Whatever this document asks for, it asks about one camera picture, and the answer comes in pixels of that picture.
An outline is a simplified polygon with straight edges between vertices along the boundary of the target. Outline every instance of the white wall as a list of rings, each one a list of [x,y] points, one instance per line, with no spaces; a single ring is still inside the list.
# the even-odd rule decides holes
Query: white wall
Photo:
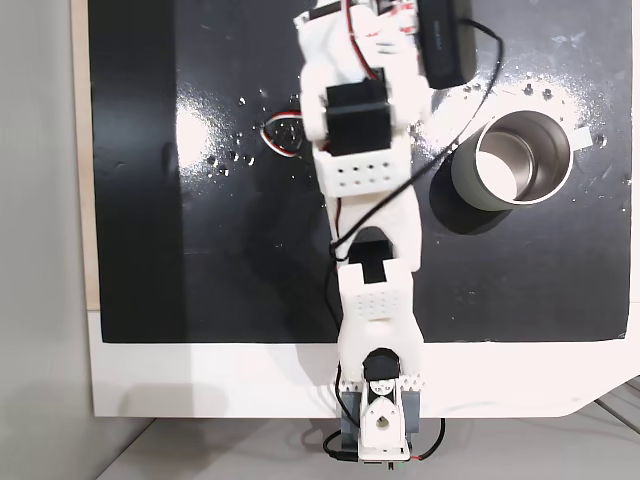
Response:
[[[0,478],[94,479],[148,424],[91,412],[68,0],[0,0]]]

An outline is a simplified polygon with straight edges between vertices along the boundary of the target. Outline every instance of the gray floor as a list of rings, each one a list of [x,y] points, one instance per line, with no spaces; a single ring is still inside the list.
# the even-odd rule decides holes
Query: gray floor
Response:
[[[640,425],[640,392],[603,399]],[[396,476],[445,480],[640,478],[640,436],[595,404],[556,419],[450,420],[437,454]],[[100,480],[387,478],[379,466],[338,463],[322,452],[327,420],[156,420]],[[425,420],[417,450],[437,434]]]

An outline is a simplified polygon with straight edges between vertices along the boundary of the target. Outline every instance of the red wire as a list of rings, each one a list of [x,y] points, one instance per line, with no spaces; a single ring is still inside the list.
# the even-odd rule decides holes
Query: red wire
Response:
[[[371,67],[367,63],[367,60],[364,58],[364,55],[362,54],[362,51],[358,46],[358,42],[356,41],[356,34],[353,31],[353,21],[351,20],[351,0],[346,0],[346,2],[347,2],[347,8],[346,8],[347,29],[349,30],[349,38],[351,39],[351,45],[353,46],[353,49],[356,52],[358,59],[360,60],[360,64],[362,65],[362,68],[364,68],[364,71],[367,73],[367,76],[370,79],[375,80],[377,78],[376,74],[373,72],[373,70],[371,70]]]

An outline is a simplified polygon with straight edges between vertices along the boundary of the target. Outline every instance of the water droplet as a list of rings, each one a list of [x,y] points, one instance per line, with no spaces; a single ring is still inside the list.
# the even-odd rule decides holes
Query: water droplet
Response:
[[[609,140],[602,133],[599,133],[598,135],[596,135],[596,138],[594,138],[593,140],[593,143],[595,143],[600,148],[606,147],[608,142]]]

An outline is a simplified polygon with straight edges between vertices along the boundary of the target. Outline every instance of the black battery pack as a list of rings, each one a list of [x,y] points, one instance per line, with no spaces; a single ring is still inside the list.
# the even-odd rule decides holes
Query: black battery pack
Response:
[[[478,68],[471,0],[417,0],[418,40],[424,72],[431,88],[464,85]]]

